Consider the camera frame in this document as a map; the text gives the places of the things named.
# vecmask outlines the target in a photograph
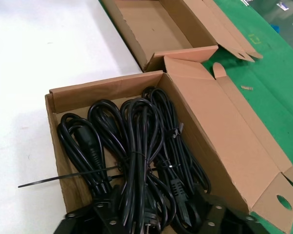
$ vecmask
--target cardboard scrap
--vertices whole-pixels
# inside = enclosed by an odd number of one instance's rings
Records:
[[[244,86],[244,85],[241,85],[240,86],[242,89],[246,89],[246,90],[253,90],[254,88],[253,87],[250,87],[250,86]]]

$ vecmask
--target cardboard box lid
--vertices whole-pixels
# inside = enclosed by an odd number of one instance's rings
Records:
[[[247,121],[203,65],[164,59],[170,78],[197,118],[198,127],[205,133],[249,211],[289,233],[293,223],[293,187]],[[278,201],[278,195],[290,203],[291,210]]]
[[[227,94],[229,99],[238,109],[247,124],[251,127],[256,137],[259,139],[265,150],[268,152],[281,173],[293,183],[293,165],[275,141],[269,130],[265,127],[261,119],[253,111],[248,101],[238,90],[232,80],[227,76],[224,67],[220,63],[213,66],[215,79]]]
[[[263,58],[213,0],[183,0],[219,45],[239,59]]]

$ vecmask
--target brown cardboard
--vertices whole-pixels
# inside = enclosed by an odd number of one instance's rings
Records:
[[[163,70],[165,55],[208,60],[216,41],[182,0],[102,0],[143,71]]]
[[[213,0],[184,0],[219,45],[239,59],[262,58]]]
[[[197,62],[165,57],[169,75],[150,72],[50,90],[46,106],[59,175],[76,172],[58,140],[56,128],[66,112],[87,116],[88,107],[100,99],[120,106],[141,95],[148,86],[164,89],[173,101],[182,135],[212,183],[212,193],[224,197],[231,207],[255,211],[289,233],[293,222],[293,187],[281,174],[238,109],[204,67]],[[106,151],[107,166],[116,160]],[[108,171],[109,175],[118,173]],[[91,202],[81,177],[60,181],[68,212]],[[286,198],[289,211],[277,200]],[[166,229],[165,233],[174,233]]]
[[[258,213],[289,233],[293,223],[293,187],[268,151],[276,152],[278,145],[266,147],[261,142],[254,133],[253,125],[229,98],[229,91],[225,92],[219,84],[220,79],[215,80],[200,63],[165,58],[165,64],[169,76],[200,123],[201,131],[205,132],[205,137],[213,145],[215,155],[224,165],[249,211]],[[225,71],[217,70],[215,74],[222,79]],[[204,159],[200,158],[203,168],[210,163]],[[216,183],[208,172],[211,183]],[[221,190],[213,192],[217,195],[225,193]],[[292,210],[283,207],[277,195],[286,198]]]
[[[254,61],[250,56],[262,57],[212,0],[102,3],[143,71],[163,70],[164,56],[208,60],[217,44],[239,59]]]
[[[224,67],[222,67],[219,63],[215,63],[213,70],[218,84],[238,109],[247,124],[251,127],[252,131],[264,146],[265,150],[269,153],[279,170],[293,183],[293,165],[284,151],[275,141],[269,130],[264,126],[260,118],[253,111],[252,107],[240,93],[235,84],[227,76]]]

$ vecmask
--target cable plug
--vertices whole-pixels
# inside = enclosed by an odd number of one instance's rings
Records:
[[[88,156],[94,167],[102,169],[102,162],[98,151],[99,144],[90,128],[87,126],[80,127],[75,131],[74,136],[79,147]]]
[[[145,207],[145,227],[146,227],[146,234],[150,231],[150,229],[156,229],[157,232],[160,231],[160,222],[158,220],[156,212],[151,207]]]
[[[176,200],[177,210],[180,213],[180,218],[182,222],[186,223],[188,226],[191,225],[189,213],[186,208],[186,202],[188,201],[187,195],[183,189],[180,179],[173,179],[170,181],[170,186],[173,195]]]

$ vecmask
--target small screw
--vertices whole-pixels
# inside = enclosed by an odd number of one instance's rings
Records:
[[[254,221],[254,218],[251,217],[251,216],[247,216],[246,219],[249,220],[249,221]]]

